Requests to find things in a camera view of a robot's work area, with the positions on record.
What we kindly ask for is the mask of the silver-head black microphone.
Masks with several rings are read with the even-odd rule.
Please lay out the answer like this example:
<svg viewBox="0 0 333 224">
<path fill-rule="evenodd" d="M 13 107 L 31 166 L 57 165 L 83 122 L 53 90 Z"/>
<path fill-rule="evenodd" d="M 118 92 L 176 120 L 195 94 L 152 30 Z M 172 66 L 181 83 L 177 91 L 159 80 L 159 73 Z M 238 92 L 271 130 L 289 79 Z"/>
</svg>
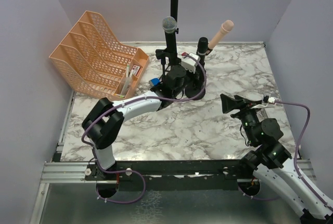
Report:
<svg viewBox="0 0 333 224">
<path fill-rule="evenodd" d="M 167 26 L 171 26 L 171 25 L 177 26 L 177 22 L 173 17 L 168 16 L 162 20 L 163 30 Z M 177 60 L 176 34 L 167 34 L 167 33 L 165 33 L 165 31 L 164 31 L 164 34 L 165 34 L 165 41 L 166 41 L 165 51 L 169 53 L 167 55 L 167 57 L 169 58 L 169 63 L 170 63 L 170 65 L 177 65 L 178 60 Z"/>
</svg>

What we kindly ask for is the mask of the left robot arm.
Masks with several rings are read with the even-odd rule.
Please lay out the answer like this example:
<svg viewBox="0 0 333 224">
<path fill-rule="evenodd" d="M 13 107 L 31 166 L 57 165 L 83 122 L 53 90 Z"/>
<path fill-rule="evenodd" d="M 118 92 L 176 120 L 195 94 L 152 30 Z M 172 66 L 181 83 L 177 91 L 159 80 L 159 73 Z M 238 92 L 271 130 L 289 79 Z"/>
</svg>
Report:
<svg viewBox="0 0 333 224">
<path fill-rule="evenodd" d="M 120 101 L 102 98 L 82 122 L 81 140 L 86 142 L 89 138 L 86 143 L 92 147 L 97 166 L 103 172 L 109 171 L 116 164 L 112 144 L 123 123 L 145 113 L 163 110 L 174 102 L 201 99 L 206 82 L 203 65 L 198 64 L 190 70 L 175 65 L 162 80 L 153 80 L 151 89 L 139 96 Z"/>
</svg>

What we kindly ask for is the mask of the round-base mic stand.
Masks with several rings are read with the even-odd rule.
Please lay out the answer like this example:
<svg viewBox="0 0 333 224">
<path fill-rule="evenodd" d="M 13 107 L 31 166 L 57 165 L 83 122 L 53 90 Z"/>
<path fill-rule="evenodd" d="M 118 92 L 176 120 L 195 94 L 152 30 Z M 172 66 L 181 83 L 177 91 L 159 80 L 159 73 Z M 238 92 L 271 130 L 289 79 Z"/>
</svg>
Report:
<svg viewBox="0 0 333 224">
<path fill-rule="evenodd" d="M 160 90 L 171 90 L 166 81 L 166 67 L 165 67 L 166 58 L 169 53 L 166 52 L 165 49 L 156 49 L 155 53 L 157 60 L 160 60 L 160 63 L 162 65 L 162 75 L 159 79 L 159 83 L 156 85 L 156 88 Z"/>
<path fill-rule="evenodd" d="M 187 98 L 192 98 L 194 96 L 197 96 L 201 90 L 203 89 L 203 92 L 197 96 L 194 100 L 201 100 L 205 94 L 206 94 L 206 89 L 204 86 L 205 82 L 205 75 L 206 71 L 205 69 L 202 69 L 200 65 L 196 63 L 196 70 L 194 73 L 187 71 L 186 76 L 187 76 L 187 86 L 185 87 L 185 96 Z"/>
</svg>

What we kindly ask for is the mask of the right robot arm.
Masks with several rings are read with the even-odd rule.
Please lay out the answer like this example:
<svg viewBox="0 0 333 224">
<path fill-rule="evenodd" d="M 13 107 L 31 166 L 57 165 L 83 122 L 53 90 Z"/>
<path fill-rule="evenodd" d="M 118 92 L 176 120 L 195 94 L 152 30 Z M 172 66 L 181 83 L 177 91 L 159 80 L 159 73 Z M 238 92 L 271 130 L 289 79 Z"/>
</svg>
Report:
<svg viewBox="0 0 333 224">
<path fill-rule="evenodd" d="M 256 148 L 240 160 L 240 166 L 288 203 L 301 223 L 332 223 L 332 199 L 302 171 L 297 155 L 280 143 L 284 134 L 277 119 L 259 121 L 257 117 L 258 111 L 281 101 L 271 96 L 258 101 L 238 95 L 221 94 L 220 98 L 222 112 L 236 111 L 231 117 L 241 121 L 248 145 Z"/>
</svg>

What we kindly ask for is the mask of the beige microphone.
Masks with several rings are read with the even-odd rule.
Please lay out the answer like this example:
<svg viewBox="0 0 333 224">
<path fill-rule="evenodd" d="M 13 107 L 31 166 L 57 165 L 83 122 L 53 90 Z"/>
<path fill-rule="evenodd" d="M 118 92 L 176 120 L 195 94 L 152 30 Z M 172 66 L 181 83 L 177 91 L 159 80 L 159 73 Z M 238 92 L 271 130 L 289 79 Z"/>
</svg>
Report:
<svg viewBox="0 0 333 224">
<path fill-rule="evenodd" d="M 232 29 L 234 28 L 234 23 L 231 20 L 226 20 L 222 23 L 220 29 L 208 43 L 208 50 L 206 55 L 208 55 L 214 47 L 222 40 Z"/>
</svg>

